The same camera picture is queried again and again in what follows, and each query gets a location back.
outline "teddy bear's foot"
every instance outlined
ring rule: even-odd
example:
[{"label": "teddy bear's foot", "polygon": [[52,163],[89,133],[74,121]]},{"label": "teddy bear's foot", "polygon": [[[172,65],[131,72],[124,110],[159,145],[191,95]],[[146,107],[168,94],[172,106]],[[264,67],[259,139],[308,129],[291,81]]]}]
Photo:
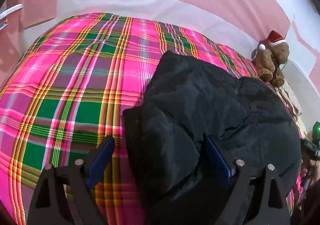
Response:
[{"label": "teddy bear's foot", "polygon": [[266,68],[259,70],[258,71],[258,76],[264,82],[269,82],[273,78],[272,72],[270,70],[266,69]]},{"label": "teddy bear's foot", "polygon": [[279,88],[284,85],[284,78],[278,75],[274,80],[271,80],[270,83],[274,88]]}]

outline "teddy bear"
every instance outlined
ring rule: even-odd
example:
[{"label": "teddy bear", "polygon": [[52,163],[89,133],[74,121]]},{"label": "teddy bear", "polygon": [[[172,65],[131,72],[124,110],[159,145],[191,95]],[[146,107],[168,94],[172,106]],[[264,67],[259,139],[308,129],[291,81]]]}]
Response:
[{"label": "teddy bear", "polygon": [[284,84],[284,75],[279,66],[287,62],[288,56],[288,43],[279,33],[272,30],[269,36],[261,41],[257,55],[252,62],[259,78],[278,88]]}]

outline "black puffer fabric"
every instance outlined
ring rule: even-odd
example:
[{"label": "black puffer fabric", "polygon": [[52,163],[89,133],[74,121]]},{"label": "black puffer fabric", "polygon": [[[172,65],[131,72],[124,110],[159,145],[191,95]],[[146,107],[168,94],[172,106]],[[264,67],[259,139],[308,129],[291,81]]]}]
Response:
[{"label": "black puffer fabric", "polygon": [[151,224],[208,224],[223,205],[228,192],[204,161],[204,136],[218,140],[233,160],[261,171],[272,163],[286,194],[297,178],[297,127],[261,80],[236,79],[168,51],[143,104],[123,115],[130,165]]}]

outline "plaid bedsheet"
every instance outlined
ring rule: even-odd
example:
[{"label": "plaid bedsheet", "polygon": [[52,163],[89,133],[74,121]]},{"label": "plaid bedsheet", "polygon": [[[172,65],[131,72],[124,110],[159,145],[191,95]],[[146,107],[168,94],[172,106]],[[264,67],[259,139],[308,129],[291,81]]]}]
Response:
[{"label": "plaid bedsheet", "polygon": [[68,18],[31,45],[0,92],[0,196],[19,225],[42,168],[74,162],[106,135],[116,150],[92,193],[110,225],[143,224],[121,112],[142,103],[167,50],[257,78],[249,60],[195,31],[106,13]]}]

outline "metal screw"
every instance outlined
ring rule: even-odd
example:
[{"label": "metal screw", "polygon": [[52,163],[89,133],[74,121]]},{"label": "metal screw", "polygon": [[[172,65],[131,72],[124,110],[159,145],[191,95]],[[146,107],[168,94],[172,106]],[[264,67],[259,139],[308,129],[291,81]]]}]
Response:
[{"label": "metal screw", "polygon": [[275,169],[275,166],[273,164],[268,164],[268,169],[273,171]]},{"label": "metal screw", "polygon": [[77,159],[77,160],[75,161],[75,164],[76,164],[76,165],[82,165],[82,164],[83,164],[83,160],[82,160],[82,159]]},{"label": "metal screw", "polygon": [[52,164],[46,164],[46,165],[44,166],[44,169],[45,169],[45,170],[50,170],[51,167],[52,167]]},{"label": "metal screw", "polygon": [[238,166],[244,166],[244,161],[241,160],[241,159],[238,159],[238,160],[236,161],[236,164],[237,164]]}]

